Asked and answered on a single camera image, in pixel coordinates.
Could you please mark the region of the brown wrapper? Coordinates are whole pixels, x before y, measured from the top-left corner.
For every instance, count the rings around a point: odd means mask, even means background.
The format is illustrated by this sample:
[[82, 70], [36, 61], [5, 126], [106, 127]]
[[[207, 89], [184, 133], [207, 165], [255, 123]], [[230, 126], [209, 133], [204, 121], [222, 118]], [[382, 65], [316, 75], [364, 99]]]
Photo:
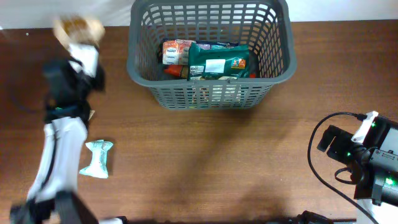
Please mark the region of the brown wrapper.
[[88, 120], [90, 120], [93, 117], [94, 113], [95, 113], [95, 110], [90, 110]]
[[99, 45], [105, 35], [105, 28], [101, 21], [94, 17], [60, 16], [53, 21], [53, 34], [68, 50], [70, 44]]

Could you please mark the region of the light teal packet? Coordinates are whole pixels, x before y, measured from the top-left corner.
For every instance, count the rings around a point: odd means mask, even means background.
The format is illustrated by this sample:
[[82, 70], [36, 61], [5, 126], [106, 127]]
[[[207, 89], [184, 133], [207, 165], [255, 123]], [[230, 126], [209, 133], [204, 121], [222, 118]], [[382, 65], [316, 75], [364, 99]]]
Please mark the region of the light teal packet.
[[99, 179], [109, 177], [106, 167], [108, 151], [113, 147], [113, 143], [104, 139], [87, 142], [85, 146], [92, 152], [89, 166], [81, 169], [79, 174], [87, 175]]

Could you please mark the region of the orange tan cracker package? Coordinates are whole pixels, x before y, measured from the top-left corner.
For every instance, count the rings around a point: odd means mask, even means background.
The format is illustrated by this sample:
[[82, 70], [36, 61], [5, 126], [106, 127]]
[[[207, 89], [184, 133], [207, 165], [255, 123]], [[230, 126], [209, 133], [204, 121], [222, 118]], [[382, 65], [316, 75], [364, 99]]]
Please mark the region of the orange tan cracker package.
[[219, 75], [191, 75], [188, 71], [189, 66], [187, 65], [166, 65], [164, 67], [164, 72], [169, 75], [173, 75], [179, 78], [186, 78], [190, 80], [236, 80], [238, 77], [234, 76], [219, 76]]

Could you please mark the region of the green white snack bag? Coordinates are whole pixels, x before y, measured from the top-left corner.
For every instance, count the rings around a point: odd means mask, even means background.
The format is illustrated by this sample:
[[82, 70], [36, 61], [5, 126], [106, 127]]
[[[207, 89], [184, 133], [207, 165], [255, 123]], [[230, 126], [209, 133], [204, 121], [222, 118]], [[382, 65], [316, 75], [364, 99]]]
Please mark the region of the green white snack bag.
[[187, 80], [249, 78], [249, 55], [247, 45], [205, 50], [192, 44], [188, 53]]

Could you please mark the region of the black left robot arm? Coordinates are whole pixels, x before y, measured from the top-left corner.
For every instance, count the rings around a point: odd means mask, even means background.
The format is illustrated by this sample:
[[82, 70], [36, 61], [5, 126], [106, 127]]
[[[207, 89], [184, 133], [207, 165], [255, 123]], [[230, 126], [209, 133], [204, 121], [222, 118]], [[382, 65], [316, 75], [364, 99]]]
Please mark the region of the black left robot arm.
[[97, 219], [77, 194], [81, 149], [88, 135], [91, 91], [104, 90], [98, 60], [54, 60], [44, 65], [50, 93], [45, 100], [45, 142], [38, 173], [25, 203], [13, 205], [9, 221], [43, 223], [55, 213], [62, 224], [127, 223], [126, 217]]

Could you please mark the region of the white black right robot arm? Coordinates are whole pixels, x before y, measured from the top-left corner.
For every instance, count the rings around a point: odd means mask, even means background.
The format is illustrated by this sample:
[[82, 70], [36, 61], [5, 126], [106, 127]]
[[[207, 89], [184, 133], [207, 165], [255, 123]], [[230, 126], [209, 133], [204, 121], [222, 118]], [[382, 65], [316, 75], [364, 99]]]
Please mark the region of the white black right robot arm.
[[307, 161], [314, 176], [327, 188], [352, 204], [358, 211], [356, 223], [390, 223], [397, 215], [397, 123], [377, 111], [352, 113], [361, 122], [351, 134], [330, 125], [317, 149], [344, 164], [335, 171], [335, 180], [355, 187], [353, 197], [325, 181]]

